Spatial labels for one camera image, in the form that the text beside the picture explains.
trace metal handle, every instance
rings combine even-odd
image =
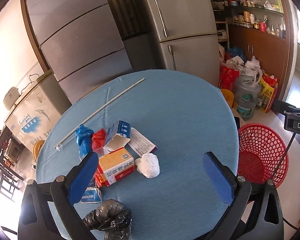
[[[169,35],[168,35],[167,27],[166,27],[166,25],[164,23],[164,19],[163,19],[161,10],[159,8],[158,0],[154,0],[154,2],[156,4],[156,6],[157,6],[157,9],[158,9],[158,12],[159,12],[159,16],[160,16],[160,19],[161,19],[161,23],[162,23],[162,27],[163,27],[163,34],[167,38]]]
[[[173,65],[173,70],[177,71],[177,68],[176,68],[176,62],[174,60],[174,55],[173,55],[173,49],[172,49],[172,45],[168,45],[168,50],[169,50],[169,53],[171,55],[171,60],[172,60],[172,65]]]

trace yellow and red box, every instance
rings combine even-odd
[[[99,157],[98,172],[107,186],[123,179],[134,170],[134,158],[125,148]]]

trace crumpled tissue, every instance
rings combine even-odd
[[[147,178],[155,178],[160,173],[159,161],[156,155],[145,153],[141,158],[135,160],[137,171]]]

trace white stick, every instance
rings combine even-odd
[[[135,87],[136,85],[138,85],[139,83],[141,83],[143,80],[145,80],[145,78],[140,79],[137,83],[134,83],[132,86],[128,87],[126,90],[122,91],[119,95],[115,96],[114,98],[112,98],[109,102],[105,103],[103,106],[101,106],[97,111],[95,111],[92,115],[90,115],[87,119],[85,119],[81,124],[87,122],[91,117],[93,117],[94,115],[96,115],[98,112],[100,112],[102,109],[104,109],[107,105],[109,105],[110,103],[112,103],[114,100],[116,100],[119,96],[123,95],[125,92],[127,92],[128,90],[130,90],[131,88]],[[77,130],[77,128],[81,125],[79,124],[76,128],[74,128],[66,137],[64,137],[57,145],[56,145],[56,149],[59,149],[61,143],[63,143],[71,134],[73,134],[75,132],[75,130]]]

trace screw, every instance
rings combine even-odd
[[[57,182],[63,182],[65,180],[65,176],[58,176],[57,178],[56,178],[56,181]]]
[[[272,179],[268,179],[268,180],[267,180],[267,183],[268,183],[270,186],[273,186],[273,185],[274,185],[274,182],[273,182]]]
[[[237,177],[237,179],[238,179],[238,181],[240,181],[240,182],[245,182],[245,181],[246,181],[246,178],[245,178],[244,176],[241,176],[241,175],[239,175],[239,176]]]
[[[32,185],[33,182],[34,182],[33,179],[29,179],[29,180],[27,181],[27,184],[28,184],[28,185]]]

